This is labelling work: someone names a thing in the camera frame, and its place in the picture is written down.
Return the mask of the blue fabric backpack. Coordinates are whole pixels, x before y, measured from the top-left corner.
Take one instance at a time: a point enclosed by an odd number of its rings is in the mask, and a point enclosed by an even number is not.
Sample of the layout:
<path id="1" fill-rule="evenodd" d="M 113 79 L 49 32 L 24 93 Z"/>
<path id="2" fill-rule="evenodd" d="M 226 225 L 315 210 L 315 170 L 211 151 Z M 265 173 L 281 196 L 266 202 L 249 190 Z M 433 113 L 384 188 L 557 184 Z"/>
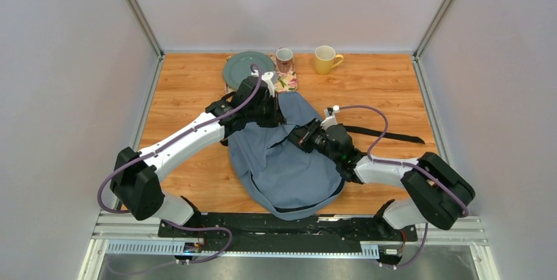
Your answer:
<path id="1" fill-rule="evenodd" d="M 299 220 L 324 208 L 343 191 L 345 181 L 325 155 L 303 152 L 288 135 L 320 114 L 297 92 L 278 94 L 285 124 L 263 128 L 255 122 L 231 134 L 231 164 L 245 190 L 282 220 Z"/>

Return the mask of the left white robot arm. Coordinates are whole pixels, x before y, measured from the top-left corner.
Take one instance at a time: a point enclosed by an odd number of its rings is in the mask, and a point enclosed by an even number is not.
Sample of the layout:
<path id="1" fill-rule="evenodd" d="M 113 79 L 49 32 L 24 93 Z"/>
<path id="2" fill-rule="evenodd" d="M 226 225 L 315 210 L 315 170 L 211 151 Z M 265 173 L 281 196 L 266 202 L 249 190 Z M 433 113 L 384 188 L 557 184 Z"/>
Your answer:
<path id="1" fill-rule="evenodd" d="M 184 237 L 200 230 L 196 208 L 184 197 L 164 192 L 163 180 L 206 147 L 226 140 L 249 123 L 274 128 L 285 122 L 280 113 L 274 72 L 252 69 L 237 91 L 213 102 L 193 122 L 139 151 L 127 147 L 118 154 L 114 172 L 107 179 L 110 190 L 136 220 L 158 218 L 175 224 Z"/>

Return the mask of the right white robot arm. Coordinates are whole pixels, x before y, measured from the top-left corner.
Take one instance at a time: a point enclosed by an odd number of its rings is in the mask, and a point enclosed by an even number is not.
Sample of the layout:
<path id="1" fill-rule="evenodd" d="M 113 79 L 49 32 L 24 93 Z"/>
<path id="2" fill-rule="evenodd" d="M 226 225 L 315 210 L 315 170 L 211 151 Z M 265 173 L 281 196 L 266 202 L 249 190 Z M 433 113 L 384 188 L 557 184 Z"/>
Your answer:
<path id="1" fill-rule="evenodd" d="M 323 121 L 313 120 L 289 134 L 289 141 L 303 152 L 317 151 L 333 161 L 348 182 L 379 183 L 400 187 L 409 197 L 392 200 L 379 211 L 374 230 L 381 239 L 394 238 L 402 228 L 430 223 L 449 230 L 470 211 L 474 188 L 434 152 L 419 158 L 396 159 L 374 156 L 356 149 L 347 128 L 338 123 L 341 106 L 329 107 Z"/>

